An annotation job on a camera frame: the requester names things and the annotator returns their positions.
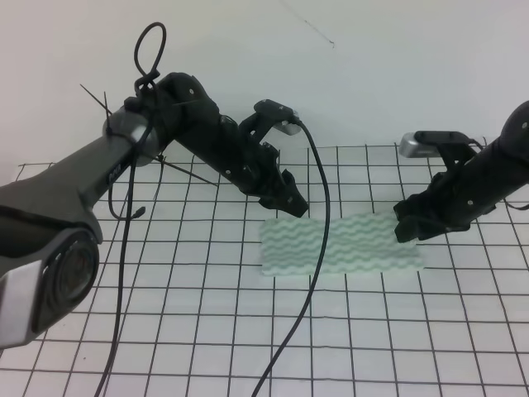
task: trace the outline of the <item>wire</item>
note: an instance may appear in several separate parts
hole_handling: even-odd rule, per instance
[[[129,193],[127,195],[126,202],[126,220],[125,227],[123,229],[123,241],[122,241],[122,251],[120,253],[119,260],[119,271],[117,276],[117,306],[116,306],[116,321],[114,323],[114,333],[112,335],[112,343],[110,345],[110,352],[108,353],[107,364],[102,373],[101,380],[99,381],[98,388],[96,389],[95,397],[98,397],[101,393],[103,386],[105,385],[105,380],[107,379],[110,368],[114,363],[114,357],[116,356],[117,350],[117,337],[119,334],[119,324],[122,316],[122,301],[123,301],[123,274],[125,272],[125,254],[126,254],[126,244],[129,237],[129,228],[131,227],[131,215],[132,215],[132,195],[134,190],[134,174],[136,172],[136,161],[137,155],[132,156],[131,162],[131,175],[129,177]]]
[[[529,209],[529,204],[523,205],[523,206],[521,206],[521,207],[515,207],[515,206],[513,206],[512,204],[508,203],[507,201],[505,201],[505,204],[506,204],[509,208],[517,209],[518,211],[527,211],[527,210]]]
[[[263,375],[260,377],[259,382],[257,383],[257,386],[254,389],[254,392],[251,394],[252,397],[257,397],[257,394],[259,393],[261,386],[264,384],[269,373],[272,371],[272,367],[274,366],[275,362],[278,360],[279,356],[281,355],[281,352],[287,346],[288,342],[290,341],[290,339],[292,338],[292,336],[298,329],[299,324],[302,322],[303,317],[305,316],[305,313],[307,312],[308,305],[311,303],[312,294],[314,293],[314,289],[316,288],[317,278],[320,275],[320,269],[322,268],[323,257],[325,255],[325,250],[327,246],[327,240],[329,238],[329,226],[331,222],[331,196],[329,194],[329,185],[327,183],[325,172],[322,166],[322,161],[320,160],[320,156],[317,152],[317,148],[316,148],[316,145],[314,144],[314,140],[312,139],[311,133],[308,131],[307,127],[305,127],[305,124],[303,124],[303,122],[298,121],[296,124],[298,124],[303,129],[303,132],[305,132],[305,135],[307,136],[308,143],[310,144],[312,153],[314,154],[314,159],[316,159],[317,169],[318,171],[320,171],[320,176],[322,177],[323,191],[325,193],[325,227],[323,229],[322,249],[320,250],[320,256],[317,259],[316,269],[314,270],[314,276],[312,277],[312,283],[310,284],[308,288],[307,297],[305,298],[305,303],[303,304],[301,312],[299,312],[298,318],[296,318],[294,325],[292,326],[287,336],[281,343],[281,346],[279,346],[278,350],[275,352],[274,356],[272,357],[272,360],[270,360],[270,363],[264,370]]]
[[[151,113],[150,113],[149,120],[147,123],[147,128],[145,129],[145,132],[143,133],[143,135],[141,136],[137,144],[134,145],[134,151],[132,154],[131,173],[129,175],[129,190],[128,190],[127,201],[126,201],[125,227],[123,229],[122,250],[120,252],[119,271],[118,271],[118,277],[117,277],[116,321],[114,323],[114,332],[112,335],[112,343],[110,346],[110,352],[108,354],[107,364],[105,365],[105,369],[101,376],[101,380],[99,381],[98,388],[96,389],[96,392],[94,395],[95,397],[98,397],[101,394],[102,388],[105,385],[105,381],[108,378],[108,374],[110,373],[110,370],[114,363],[114,358],[116,357],[116,351],[117,351],[117,345],[118,345],[117,339],[119,338],[120,321],[121,321],[121,316],[122,316],[123,276],[125,273],[126,244],[128,242],[129,229],[131,227],[131,221],[132,221],[132,201],[133,201],[133,192],[134,192],[134,177],[136,174],[136,164],[137,164],[138,156],[140,155],[141,150],[143,148],[143,145],[147,141],[147,138],[149,137],[150,132],[153,130],[154,115],[158,107],[158,92],[155,88],[156,86],[153,81],[155,77],[153,77],[153,79],[146,79],[146,77],[148,76],[140,66],[140,63],[138,61],[138,51],[140,49],[141,42],[143,41],[147,33],[149,33],[149,31],[151,31],[153,28],[157,26],[160,27],[162,30],[162,42],[158,50],[158,55],[156,56],[155,62],[150,70],[150,75],[155,76],[156,74],[159,74],[156,68],[158,67],[158,63],[160,62],[161,56],[164,52],[165,40],[167,36],[165,26],[161,24],[160,22],[154,22],[148,25],[148,27],[145,30],[143,30],[143,32],[141,33],[140,38],[136,42],[136,48],[134,49],[134,63],[136,65],[136,68],[140,71],[142,75],[142,78],[138,79],[135,82],[135,87],[139,88],[141,85],[145,86],[147,84],[150,84],[153,87],[153,90],[155,92],[155,108],[151,109]],[[109,112],[108,107],[105,106],[105,109],[107,110],[107,120],[108,120],[108,112]]]

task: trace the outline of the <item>white grid surface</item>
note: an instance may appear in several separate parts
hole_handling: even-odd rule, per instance
[[[403,159],[393,146],[320,149],[332,217],[385,211],[423,191],[436,160]],[[324,217],[308,150],[281,151]],[[159,165],[136,172],[127,246],[123,328],[107,397],[250,396],[298,315],[309,277],[260,274],[258,229],[284,213],[262,208],[208,166],[169,148],[169,160],[219,187]],[[22,165],[18,178],[48,165]],[[126,179],[115,185],[123,212]],[[529,202],[521,189],[512,202]],[[102,200],[105,242],[96,284],[58,324],[0,352],[0,396],[92,396],[106,363],[117,297],[123,222]],[[322,275],[312,304],[260,396],[528,396],[529,212],[501,203],[467,232],[420,246],[419,272]]]

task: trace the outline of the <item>table surface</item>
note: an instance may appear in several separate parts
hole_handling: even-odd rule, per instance
[[[444,167],[404,159],[398,147],[320,149],[332,217],[389,210]],[[179,146],[168,160],[214,182],[159,165],[136,172],[120,345],[105,396],[250,396],[305,299],[309,277],[260,273],[262,208]],[[307,149],[281,151],[323,218],[321,180]],[[17,178],[48,164],[21,165]],[[115,185],[123,212],[126,180]],[[512,202],[529,202],[521,189]],[[117,297],[123,222],[105,197],[104,235],[88,297],[24,347],[0,352],[0,396],[92,396],[106,363]],[[420,245],[421,271],[323,275],[311,306],[260,396],[527,396],[529,212],[504,203],[467,232]]]

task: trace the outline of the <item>white wall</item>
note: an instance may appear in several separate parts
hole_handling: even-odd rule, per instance
[[[104,113],[79,83],[107,90],[118,108],[138,77],[136,39],[153,21],[169,34],[160,72],[194,74],[237,121],[272,98],[299,111],[319,146],[392,143],[427,128],[495,136],[529,99],[527,20],[527,0],[4,3],[0,155],[58,160],[99,136]],[[145,42],[146,68],[159,37]]]

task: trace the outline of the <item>cloth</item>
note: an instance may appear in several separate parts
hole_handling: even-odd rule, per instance
[[[399,243],[394,213],[362,213],[331,220],[322,270],[352,273],[420,270],[424,261],[414,242]],[[270,219],[261,226],[264,275],[311,275],[322,248],[324,222]]]

